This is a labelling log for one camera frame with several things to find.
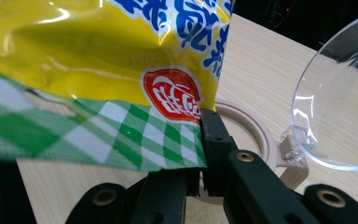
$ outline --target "red logo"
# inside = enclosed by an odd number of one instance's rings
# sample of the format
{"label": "red logo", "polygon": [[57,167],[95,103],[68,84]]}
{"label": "red logo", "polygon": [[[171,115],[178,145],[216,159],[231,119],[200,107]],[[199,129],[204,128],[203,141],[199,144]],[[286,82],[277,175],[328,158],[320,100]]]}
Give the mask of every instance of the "red logo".
{"label": "red logo", "polygon": [[199,123],[199,90],[193,78],[179,69],[161,69],[144,76],[145,92],[167,119]]}

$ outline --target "wooden table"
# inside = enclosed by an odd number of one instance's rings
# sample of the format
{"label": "wooden table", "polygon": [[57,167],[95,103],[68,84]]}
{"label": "wooden table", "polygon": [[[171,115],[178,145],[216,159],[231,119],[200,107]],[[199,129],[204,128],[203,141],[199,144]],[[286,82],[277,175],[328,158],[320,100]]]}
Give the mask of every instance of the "wooden table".
{"label": "wooden table", "polygon": [[[237,15],[232,18],[227,52],[217,96],[243,105],[256,114],[280,140],[290,125],[290,106],[296,84],[316,52]],[[257,150],[246,131],[227,120],[240,148]],[[308,160],[307,185],[325,183],[358,201],[358,173],[331,170]],[[21,174],[38,223],[64,223],[81,196],[91,187],[119,183],[128,187],[145,174],[54,161],[19,161]],[[186,223],[227,223],[218,205],[189,198]]]}

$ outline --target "snack bag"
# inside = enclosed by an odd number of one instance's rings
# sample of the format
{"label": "snack bag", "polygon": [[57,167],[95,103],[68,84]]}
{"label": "snack bag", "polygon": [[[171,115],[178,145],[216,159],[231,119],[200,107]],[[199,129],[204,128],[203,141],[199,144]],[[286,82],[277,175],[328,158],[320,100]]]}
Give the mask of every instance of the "snack bag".
{"label": "snack bag", "polygon": [[230,0],[0,1],[0,159],[203,167]]}

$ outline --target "transparent plastic lid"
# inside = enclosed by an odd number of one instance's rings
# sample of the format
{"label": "transparent plastic lid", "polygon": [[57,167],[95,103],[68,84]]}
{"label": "transparent plastic lid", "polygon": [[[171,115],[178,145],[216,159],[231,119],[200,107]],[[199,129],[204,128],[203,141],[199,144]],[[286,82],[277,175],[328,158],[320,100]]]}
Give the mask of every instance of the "transparent plastic lid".
{"label": "transparent plastic lid", "polygon": [[313,160],[358,170],[358,20],[331,38],[307,66],[293,99],[292,126]]}

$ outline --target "green and white plaid label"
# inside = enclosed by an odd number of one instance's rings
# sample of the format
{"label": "green and white plaid label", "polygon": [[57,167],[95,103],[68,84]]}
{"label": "green and white plaid label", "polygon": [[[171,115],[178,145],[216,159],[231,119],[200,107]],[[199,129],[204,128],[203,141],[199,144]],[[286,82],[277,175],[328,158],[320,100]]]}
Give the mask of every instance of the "green and white plaid label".
{"label": "green and white plaid label", "polygon": [[197,124],[168,120],[150,106],[44,95],[72,112],[65,116],[36,105],[27,92],[0,75],[2,160],[27,157],[139,171],[206,165]]}

